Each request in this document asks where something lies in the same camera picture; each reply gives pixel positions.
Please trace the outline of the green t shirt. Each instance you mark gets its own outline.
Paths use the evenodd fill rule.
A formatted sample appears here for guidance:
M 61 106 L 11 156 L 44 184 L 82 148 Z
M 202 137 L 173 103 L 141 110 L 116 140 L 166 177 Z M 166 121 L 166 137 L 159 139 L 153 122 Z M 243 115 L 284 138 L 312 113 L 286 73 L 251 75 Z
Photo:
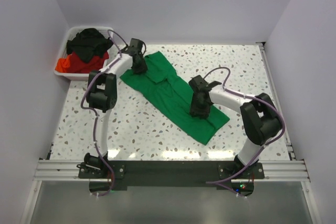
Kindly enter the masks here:
M 144 59 L 148 67 L 145 73 L 135 74 L 127 70 L 121 80 L 140 92 L 183 132 L 206 145 L 230 118 L 213 105 L 206 119 L 192 117 L 190 107 L 193 91 L 187 82 L 177 75 L 161 52 L 147 55 Z

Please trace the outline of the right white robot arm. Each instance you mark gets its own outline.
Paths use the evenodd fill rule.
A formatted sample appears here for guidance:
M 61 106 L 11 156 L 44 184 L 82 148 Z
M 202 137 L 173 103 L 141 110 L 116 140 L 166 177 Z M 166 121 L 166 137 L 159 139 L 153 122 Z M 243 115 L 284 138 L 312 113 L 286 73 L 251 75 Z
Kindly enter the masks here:
M 189 85 L 193 91 L 191 116 L 207 119 L 215 104 L 240 114 L 247 139 L 234 158 L 234 173 L 239 178 L 246 178 L 252 173 L 252 165 L 258 161 L 263 149 L 284 134 L 283 117 L 266 93 L 243 94 L 218 81 L 208 83 L 200 75 L 193 77 Z

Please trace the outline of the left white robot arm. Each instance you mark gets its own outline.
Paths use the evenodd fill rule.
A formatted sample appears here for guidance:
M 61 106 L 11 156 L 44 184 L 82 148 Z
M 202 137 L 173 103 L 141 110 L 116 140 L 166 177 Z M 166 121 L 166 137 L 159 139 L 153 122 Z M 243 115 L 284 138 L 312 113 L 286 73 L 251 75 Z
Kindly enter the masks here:
M 117 56 L 100 70 L 89 73 L 88 86 L 81 101 L 81 108 L 94 113 L 93 150 L 84 157 L 84 164 L 97 178 L 108 174 L 107 132 L 109 117 L 117 103 L 117 80 L 128 70 L 135 74 L 147 71 L 144 60 L 145 42 L 132 38 Z

